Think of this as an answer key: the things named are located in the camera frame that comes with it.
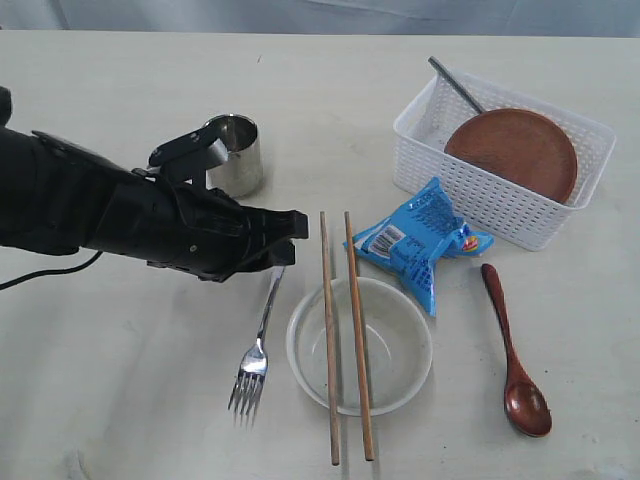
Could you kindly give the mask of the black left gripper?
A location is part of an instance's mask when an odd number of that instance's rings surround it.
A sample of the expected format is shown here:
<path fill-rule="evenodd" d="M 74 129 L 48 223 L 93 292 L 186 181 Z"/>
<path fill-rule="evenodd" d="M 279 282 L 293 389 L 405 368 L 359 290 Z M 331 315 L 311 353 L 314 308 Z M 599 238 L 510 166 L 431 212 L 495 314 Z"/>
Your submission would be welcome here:
<path fill-rule="evenodd" d="M 205 127 L 175 139 L 187 138 L 214 141 Z M 211 187 L 207 170 L 175 175 L 148 165 L 115 187 L 99 221 L 99 247 L 216 282 L 294 265 L 295 245 L 288 239 L 309 238 L 308 216 L 237 200 Z M 271 246 L 250 255 L 250 238 Z"/>

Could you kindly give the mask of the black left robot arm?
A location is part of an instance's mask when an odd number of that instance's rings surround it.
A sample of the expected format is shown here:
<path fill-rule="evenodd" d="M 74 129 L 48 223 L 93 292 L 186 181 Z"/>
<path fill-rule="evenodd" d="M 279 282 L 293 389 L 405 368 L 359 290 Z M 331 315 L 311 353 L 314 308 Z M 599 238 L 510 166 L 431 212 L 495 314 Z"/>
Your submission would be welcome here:
<path fill-rule="evenodd" d="M 162 145 L 146 169 L 128 171 L 59 137 L 9 129 L 1 90 L 1 243 L 64 256 L 82 248 L 128 256 L 203 281 L 290 266 L 309 236 L 297 210 L 245 206 L 209 189 L 210 127 Z"/>

